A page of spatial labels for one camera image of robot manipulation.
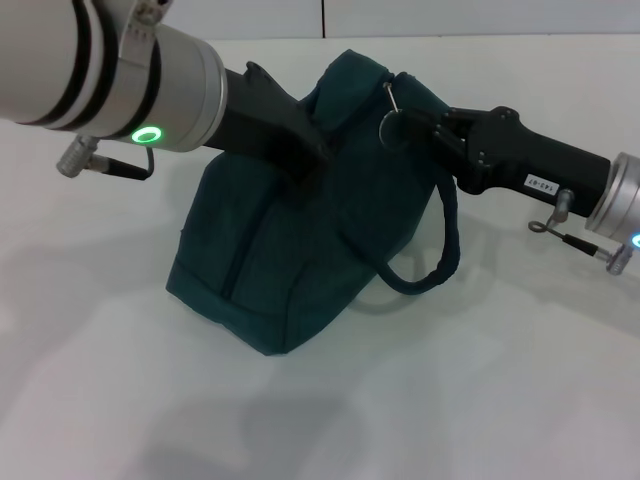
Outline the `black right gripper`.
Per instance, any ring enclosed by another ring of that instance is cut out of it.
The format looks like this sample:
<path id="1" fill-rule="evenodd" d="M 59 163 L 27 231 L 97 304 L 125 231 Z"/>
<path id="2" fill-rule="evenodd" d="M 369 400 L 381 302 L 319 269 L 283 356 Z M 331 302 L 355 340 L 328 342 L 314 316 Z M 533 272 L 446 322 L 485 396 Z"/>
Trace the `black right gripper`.
<path id="1" fill-rule="evenodd" d="M 566 189 L 574 195 L 570 211 L 581 217 L 590 216 L 604 194 L 608 159 L 531 131 L 510 107 L 410 109 L 406 118 L 434 130 L 433 160 L 459 176 L 459 188 L 469 194 L 504 188 L 553 205 Z"/>

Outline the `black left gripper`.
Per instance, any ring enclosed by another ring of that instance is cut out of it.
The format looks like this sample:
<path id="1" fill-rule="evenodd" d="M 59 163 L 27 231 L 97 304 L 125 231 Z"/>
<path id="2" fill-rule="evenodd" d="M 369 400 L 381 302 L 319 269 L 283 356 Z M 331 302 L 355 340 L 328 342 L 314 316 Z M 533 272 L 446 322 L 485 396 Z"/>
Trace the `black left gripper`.
<path id="1" fill-rule="evenodd" d="M 294 193 L 313 190 L 324 178 L 331 152 L 302 103 L 256 63 L 242 74 L 226 71 L 227 102 L 206 147 L 263 160 L 290 180 Z"/>

